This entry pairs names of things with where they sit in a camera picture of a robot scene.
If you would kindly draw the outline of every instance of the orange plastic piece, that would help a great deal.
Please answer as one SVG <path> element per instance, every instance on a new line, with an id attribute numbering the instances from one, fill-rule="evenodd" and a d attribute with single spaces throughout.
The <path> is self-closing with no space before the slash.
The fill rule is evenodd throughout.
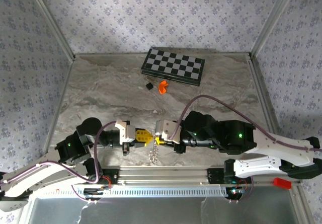
<path id="1" fill-rule="evenodd" d="M 273 183 L 275 186 L 278 186 L 287 190 L 292 188 L 292 182 L 283 180 L 281 178 L 275 178 Z"/>
<path id="2" fill-rule="evenodd" d="M 168 85 L 169 85 L 169 84 L 167 83 L 167 81 L 163 81 L 163 82 L 161 82 L 161 83 L 159 84 L 159 92 L 160 92 L 160 94 L 161 94 L 161 95 L 167 92 L 166 87 L 167 87 Z"/>

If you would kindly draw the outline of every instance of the patterned wall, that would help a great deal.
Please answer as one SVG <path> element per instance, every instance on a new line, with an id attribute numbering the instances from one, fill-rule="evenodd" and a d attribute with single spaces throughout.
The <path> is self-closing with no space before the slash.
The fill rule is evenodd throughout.
<path id="1" fill-rule="evenodd" d="M 276 0 L 46 0 L 74 53 L 250 51 Z"/>
<path id="2" fill-rule="evenodd" d="M 318 136 L 322 144 L 322 0 L 291 0 L 258 61 L 281 133 Z M 322 176 L 304 181 L 303 188 L 322 223 Z"/>
<path id="3" fill-rule="evenodd" d="M 0 171 L 10 172 L 42 154 L 68 61 L 33 0 L 0 0 L 0 14 Z"/>

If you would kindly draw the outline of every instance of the marble surface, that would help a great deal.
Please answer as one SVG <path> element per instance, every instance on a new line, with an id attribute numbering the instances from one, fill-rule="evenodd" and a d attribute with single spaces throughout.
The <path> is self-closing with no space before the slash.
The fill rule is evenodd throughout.
<path id="1" fill-rule="evenodd" d="M 116 120 L 130 120 L 136 127 L 154 129 L 159 119 L 176 120 L 189 100 L 206 94 L 219 98 L 266 127 L 253 79 L 244 56 L 222 54 L 191 54 L 206 60 L 201 85 L 191 86 L 168 81 L 167 93 L 157 89 L 160 78 L 141 74 L 146 54 L 79 56 L 63 100 L 52 146 L 75 131 L 88 117 L 97 117 L 103 124 Z M 148 90 L 145 85 L 154 85 Z M 212 115 L 216 120 L 241 118 L 208 99 L 198 99 L 191 110 Z M 99 161 L 106 166 L 149 166 L 148 147 L 131 148 L 124 157 L 119 148 L 99 150 Z M 235 156 L 220 154 L 208 148 L 187 148 L 178 155 L 171 148 L 158 146 L 158 166 L 222 166 L 224 160 Z"/>

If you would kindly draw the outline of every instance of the red plastic piece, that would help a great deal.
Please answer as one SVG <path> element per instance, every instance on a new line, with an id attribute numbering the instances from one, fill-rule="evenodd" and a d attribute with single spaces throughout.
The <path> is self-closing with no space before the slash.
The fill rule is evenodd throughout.
<path id="1" fill-rule="evenodd" d="M 284 189 L 291 189 L 292 188 L 292 182 L 288 181 L 288 180 L 283 180 L 281 178 L 275 178 L 274 179 L 274 185 L 284 188 Z"/>

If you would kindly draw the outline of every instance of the checkered board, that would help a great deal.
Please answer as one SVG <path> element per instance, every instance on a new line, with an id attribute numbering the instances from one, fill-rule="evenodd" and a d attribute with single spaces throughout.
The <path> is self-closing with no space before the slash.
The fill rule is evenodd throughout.
<path id="1" fill-rule="evenodd" d="M 150 49 L 142 74 L 199 86 L 204 59 Z"/>

